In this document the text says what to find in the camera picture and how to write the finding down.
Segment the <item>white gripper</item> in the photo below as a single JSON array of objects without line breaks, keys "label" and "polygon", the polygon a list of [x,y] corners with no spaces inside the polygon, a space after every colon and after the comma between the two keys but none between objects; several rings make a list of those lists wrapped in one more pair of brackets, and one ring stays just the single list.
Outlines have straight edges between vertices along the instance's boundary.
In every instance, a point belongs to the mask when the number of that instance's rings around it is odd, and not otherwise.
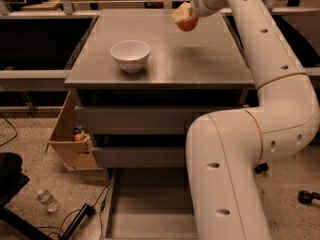
[{"label": "white gripper", "polygon": [[215,14],[226,5],[226,0],[190,0],[182,3],[171,15],[175,24],[192,16],[192,11],[199,17]]}]

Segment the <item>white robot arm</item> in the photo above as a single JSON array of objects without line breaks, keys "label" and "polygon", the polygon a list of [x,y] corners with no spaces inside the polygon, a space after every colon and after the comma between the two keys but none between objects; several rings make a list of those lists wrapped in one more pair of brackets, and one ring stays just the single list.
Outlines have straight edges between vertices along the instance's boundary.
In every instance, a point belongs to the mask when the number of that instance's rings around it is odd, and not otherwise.
[{"label": "white robot arm", "polygon": [[262,0],[190,0],[207,17],[229,6],[257,89],[256,107],[197,118],[186,165],[199,240],[272,240],[254,180],[262,163],[293,155],[319,129],[319,103]]}]

